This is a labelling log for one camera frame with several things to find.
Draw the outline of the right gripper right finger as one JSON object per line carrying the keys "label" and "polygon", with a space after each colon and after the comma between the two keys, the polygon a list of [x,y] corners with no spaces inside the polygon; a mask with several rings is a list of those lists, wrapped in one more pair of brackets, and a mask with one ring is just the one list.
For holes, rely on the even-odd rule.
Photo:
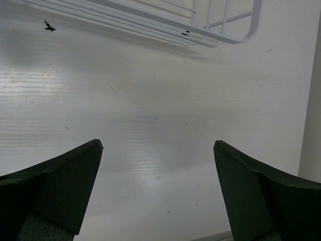
{"label": "right gripper right finger", "polygon": [[320,183],[214,144],[216,170],[234,240],[320,240]]}

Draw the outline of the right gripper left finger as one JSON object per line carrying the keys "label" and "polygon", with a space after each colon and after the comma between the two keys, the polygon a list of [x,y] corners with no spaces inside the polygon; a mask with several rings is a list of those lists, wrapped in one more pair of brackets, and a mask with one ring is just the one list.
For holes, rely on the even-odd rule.
{"label": "right gripper left finger", "polygon": [[1,240],[73,240],[80,232],[103,145],[86,142],[1,176]]}

